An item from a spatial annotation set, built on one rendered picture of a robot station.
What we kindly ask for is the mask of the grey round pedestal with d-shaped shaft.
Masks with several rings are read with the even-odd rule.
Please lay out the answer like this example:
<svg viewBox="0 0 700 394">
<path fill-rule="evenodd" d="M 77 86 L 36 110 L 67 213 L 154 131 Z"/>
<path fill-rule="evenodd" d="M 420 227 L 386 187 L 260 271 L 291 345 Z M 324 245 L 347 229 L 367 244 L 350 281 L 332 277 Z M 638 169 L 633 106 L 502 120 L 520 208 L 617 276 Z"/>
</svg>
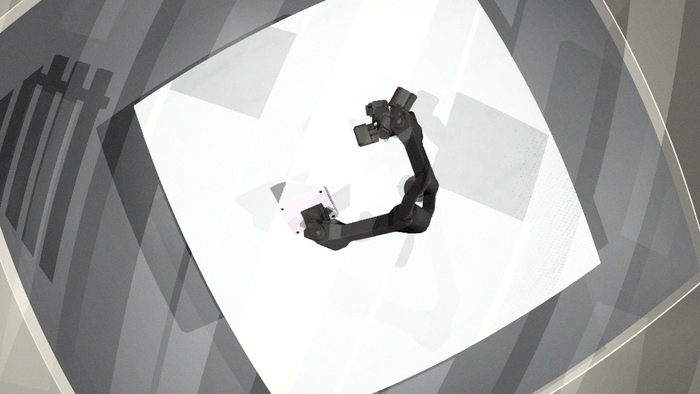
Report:
<svg viewBox="0 0 700 394">
<path fill-rule="evenodd" d="M 415 176 L 411 176 L 407 179 L 407 181 L 404 184 L 404 193 L 406 193 L 414 185 L 415 179 Z M 420 196 L 418 196 L 416 202 L 423 202 L 423 193 Z"/>
</svg>

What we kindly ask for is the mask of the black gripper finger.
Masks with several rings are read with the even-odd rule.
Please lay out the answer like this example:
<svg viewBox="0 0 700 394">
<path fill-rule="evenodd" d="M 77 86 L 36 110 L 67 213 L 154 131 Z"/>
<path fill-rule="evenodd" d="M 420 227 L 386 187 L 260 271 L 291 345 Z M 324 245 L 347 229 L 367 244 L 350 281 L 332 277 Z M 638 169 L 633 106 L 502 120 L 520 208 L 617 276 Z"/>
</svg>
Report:
<svg viewBox="0 0 700 394">
<path fill-rule="evenodd" d="M 375 129 L 374 124 L 372 124 L 372 123 L 367 124 L 367 129 L 369 129 L 369 128 L 374 128 L 374 129 Z M 373 144 L 373 143 L 377 143 L 377 142 L 379 142 L 379 138 L 377 138 L 375 141 L 372 141 L 372 144 Z"/>
</svg>

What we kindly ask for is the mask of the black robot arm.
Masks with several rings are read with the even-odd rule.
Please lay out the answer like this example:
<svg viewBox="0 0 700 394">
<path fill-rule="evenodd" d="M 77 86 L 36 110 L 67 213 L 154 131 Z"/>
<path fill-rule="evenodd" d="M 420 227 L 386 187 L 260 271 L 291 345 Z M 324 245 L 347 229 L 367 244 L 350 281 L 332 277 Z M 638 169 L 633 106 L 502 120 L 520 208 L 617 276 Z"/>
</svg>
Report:
<svg viewBox="0 0 700 394">
<path fill-rule="evenodd" d="M 439 184 L 423 147 L 422 129 L 409 113 L 416 99 L 414 93 L 398 86 L 389 103 L 387 100 L 376 100 L 365 105 L 366 116 L 372 117 L 372 124 L 380 117 L 377 134 L 388 139 L 395 133 L 410 159 L 416 179 L 414 185 L 402 196 L 401 203 L 394 206 L 388 214 L 349 224 L 330 219 L 326 208 L 319 203 L 301 211 L 306 225 L 304 237 L 338 251 L 350 242 L 387 233 L 423 233 L 427 230 L 435 210 Z M 416 205 L 416 201 L 422 193 L 421 208 Z"/>
</svg>

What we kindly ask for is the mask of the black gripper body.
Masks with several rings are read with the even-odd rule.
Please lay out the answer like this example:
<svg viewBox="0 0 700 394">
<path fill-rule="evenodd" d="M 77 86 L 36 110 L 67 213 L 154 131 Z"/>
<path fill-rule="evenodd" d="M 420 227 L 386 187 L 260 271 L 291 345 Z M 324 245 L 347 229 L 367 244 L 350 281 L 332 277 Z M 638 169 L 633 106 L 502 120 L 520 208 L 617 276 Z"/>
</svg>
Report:
<svg viewBox="0 0 700 394">
<path fill-rule="evenodd" d="M 417 122 L 417 119 L 415 117 L 414 112 L 410 111 L 409 113 L 415 118 L 415 120 Z M 374 128 L 367 129 L 367 124 L 357 125 L 354 127 L 353 130 L 354 130 L 355 137 L 356 137 L 356 140 L 358 142 L 359 147 L 371 145 L 372 141 L 375 141 L 379 136 L 381 136 L 381 135 L 377 134 L 377 131 L 379 129 L 379 125 L 378 125 L 379 120 L 380 120 L 380 117 L 377 118 L 377 125 L 375 125 L 375 129 Z M 381 136 L 381 138 L 385 139 L 385 137 L 383 137 L 383 136 Z"/>
</svg>

